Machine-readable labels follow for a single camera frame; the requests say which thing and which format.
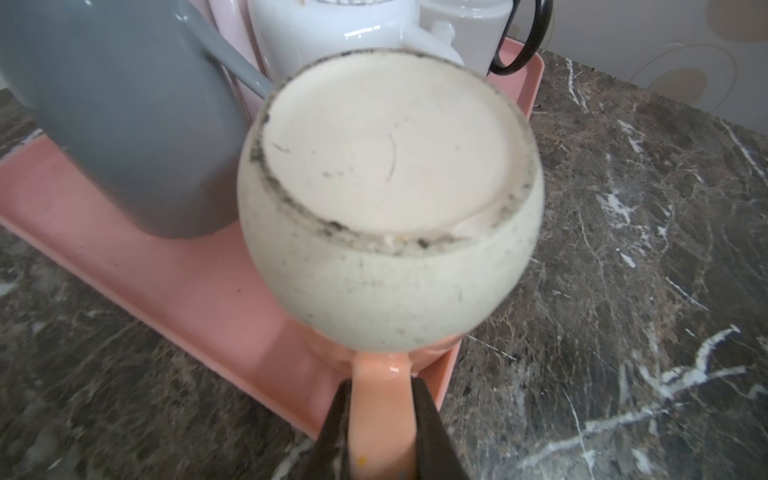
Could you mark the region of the peach cream speckled mug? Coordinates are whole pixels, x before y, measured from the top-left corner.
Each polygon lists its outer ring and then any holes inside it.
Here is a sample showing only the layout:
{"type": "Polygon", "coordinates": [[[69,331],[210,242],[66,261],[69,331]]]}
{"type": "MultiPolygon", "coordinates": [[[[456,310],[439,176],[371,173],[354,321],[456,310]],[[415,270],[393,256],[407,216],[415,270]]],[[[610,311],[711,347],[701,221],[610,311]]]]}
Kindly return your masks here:
{"type": "Polygon", "coordinates": [[[525,115],[441,58],[336,54],[267,98],[237,196],[264,283],[350,370],[350,475],[415,478],[413,372],[502,303],[536,246],[544,179],[525,115]]]}

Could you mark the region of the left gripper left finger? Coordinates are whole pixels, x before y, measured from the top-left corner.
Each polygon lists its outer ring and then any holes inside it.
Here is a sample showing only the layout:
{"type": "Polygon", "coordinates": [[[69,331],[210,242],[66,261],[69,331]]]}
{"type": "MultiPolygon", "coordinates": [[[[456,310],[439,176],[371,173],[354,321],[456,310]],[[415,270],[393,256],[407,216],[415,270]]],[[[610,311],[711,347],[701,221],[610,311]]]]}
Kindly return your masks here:
{"type": "Polygon", "coordinates": [[[337,388],[320,434],[300,470],[299,479],[350,479],[347,430],[352,380],[337,388]]]}

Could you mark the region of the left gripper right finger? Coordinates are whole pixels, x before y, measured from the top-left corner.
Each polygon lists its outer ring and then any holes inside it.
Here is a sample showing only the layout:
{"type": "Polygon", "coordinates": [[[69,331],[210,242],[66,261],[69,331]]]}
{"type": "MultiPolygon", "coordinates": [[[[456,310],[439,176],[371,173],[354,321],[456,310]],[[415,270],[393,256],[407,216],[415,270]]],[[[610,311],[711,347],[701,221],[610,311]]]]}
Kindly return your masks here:
{"type": "Polygon", "coordinates": [[[426,382],[411,380],[416,416],[417,478],[421,480],[469,480],[426,382]]]}

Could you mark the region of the white mug black rim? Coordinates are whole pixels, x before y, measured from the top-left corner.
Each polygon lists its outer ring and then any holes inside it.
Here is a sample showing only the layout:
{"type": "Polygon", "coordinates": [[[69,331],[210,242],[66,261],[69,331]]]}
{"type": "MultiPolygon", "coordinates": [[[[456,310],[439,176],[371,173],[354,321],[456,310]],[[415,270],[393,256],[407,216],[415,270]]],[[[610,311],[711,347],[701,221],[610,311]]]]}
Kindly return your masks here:
{"type": "Polygon", "coordinates": [[[429,29],[436,21],[450,24],[455,32],[452,46],[465,66],[486,76],[515,9],[513,0],[422,0],[420,25],[429,29]]]}

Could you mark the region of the white ceramic mug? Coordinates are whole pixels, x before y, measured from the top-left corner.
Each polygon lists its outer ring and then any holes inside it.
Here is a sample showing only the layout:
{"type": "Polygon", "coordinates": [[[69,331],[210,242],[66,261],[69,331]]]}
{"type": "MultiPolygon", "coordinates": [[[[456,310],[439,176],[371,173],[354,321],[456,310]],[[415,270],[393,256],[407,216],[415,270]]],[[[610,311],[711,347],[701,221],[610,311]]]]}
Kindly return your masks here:
{"type": "Polygon", "coordinates": [[[247,8],[275,83],[316,60],[353,50],[408,49],[463,63],[451,39],[420,26],[417,1],[255,0],[247,8]]]}

